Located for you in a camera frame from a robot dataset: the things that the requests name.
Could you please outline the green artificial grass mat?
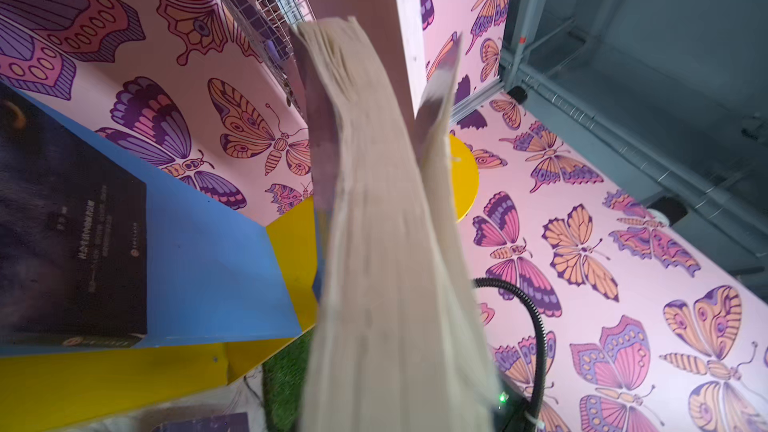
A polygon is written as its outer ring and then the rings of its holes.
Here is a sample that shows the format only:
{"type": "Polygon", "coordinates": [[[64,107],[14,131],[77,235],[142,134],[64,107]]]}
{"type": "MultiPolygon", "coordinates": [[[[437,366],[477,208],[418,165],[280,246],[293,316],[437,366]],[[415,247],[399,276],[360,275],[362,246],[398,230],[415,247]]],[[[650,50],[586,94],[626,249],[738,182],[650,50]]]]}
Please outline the green artificial grass mat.
{"type": "Polygon", "coordinates": [[[263,364],[262,391],[268,431],[298,426],[313,329],[303,333],[263,364]]]}

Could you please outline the black wolf cover book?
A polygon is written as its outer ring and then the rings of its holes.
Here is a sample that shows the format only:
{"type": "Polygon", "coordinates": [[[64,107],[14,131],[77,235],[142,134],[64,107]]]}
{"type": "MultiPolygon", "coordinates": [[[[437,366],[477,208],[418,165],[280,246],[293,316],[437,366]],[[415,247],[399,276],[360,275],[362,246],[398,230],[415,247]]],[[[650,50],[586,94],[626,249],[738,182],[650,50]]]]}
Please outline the black wolf cover book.
{"type": "Polygon", "coordinates": [[[129,348],[147,333],[146,186],[1,90],[1,342],[129,348]]]}

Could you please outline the purple old man book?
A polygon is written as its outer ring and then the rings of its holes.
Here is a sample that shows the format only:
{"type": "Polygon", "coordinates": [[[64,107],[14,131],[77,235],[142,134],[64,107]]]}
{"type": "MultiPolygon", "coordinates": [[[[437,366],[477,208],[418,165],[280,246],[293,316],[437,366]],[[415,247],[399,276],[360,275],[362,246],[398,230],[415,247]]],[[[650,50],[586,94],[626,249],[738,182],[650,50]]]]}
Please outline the purple old man book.
{"type": "Polygon", "coordinates": [[[489,431],[500,390],[463,257],[450,52],[407,124],[354,19],[296,27],[328,226],[302,431],[489,431]]]}
{"type": "Polygon", "coordinates": [[[246,412],[216,415],[185,421],[165,422],[152,432],[249,432],[246,412]]]}

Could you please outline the yellow pink blue bookshelf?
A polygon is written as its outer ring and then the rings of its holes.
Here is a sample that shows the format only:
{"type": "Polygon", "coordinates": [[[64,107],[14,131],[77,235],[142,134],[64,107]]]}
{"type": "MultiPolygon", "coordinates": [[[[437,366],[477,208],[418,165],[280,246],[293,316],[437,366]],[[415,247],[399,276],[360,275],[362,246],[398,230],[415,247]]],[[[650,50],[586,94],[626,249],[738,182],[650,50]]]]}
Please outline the yellow pink blue bookshelf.
{"type": "MultiPolygon", "coordinates": [[[[309,2],[309,22],[360,24],[412,124],[431,78],[418,0],[309,2]]],[[[296,27],[302,113],[221,0],[1,0],[1,90],[146,186],[140,346],[251,344],[301,329],[266,231],[281,221],[270,184],[306,181],[316,207],[325,177],[312,161],[296,27]]]]}

